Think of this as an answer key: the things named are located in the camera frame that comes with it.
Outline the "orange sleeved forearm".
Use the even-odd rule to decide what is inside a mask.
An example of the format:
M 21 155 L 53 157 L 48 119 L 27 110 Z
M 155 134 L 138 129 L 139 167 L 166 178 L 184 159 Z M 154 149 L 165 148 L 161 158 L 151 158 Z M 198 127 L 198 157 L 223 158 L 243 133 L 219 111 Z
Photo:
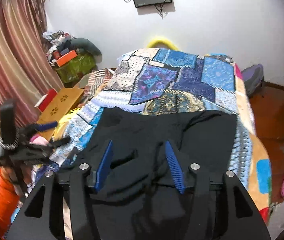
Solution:
M 0 167 L 0 239 L 3 238 L 11 223 L 11 216 L 17 207 L 19 196 L 3 167 Z

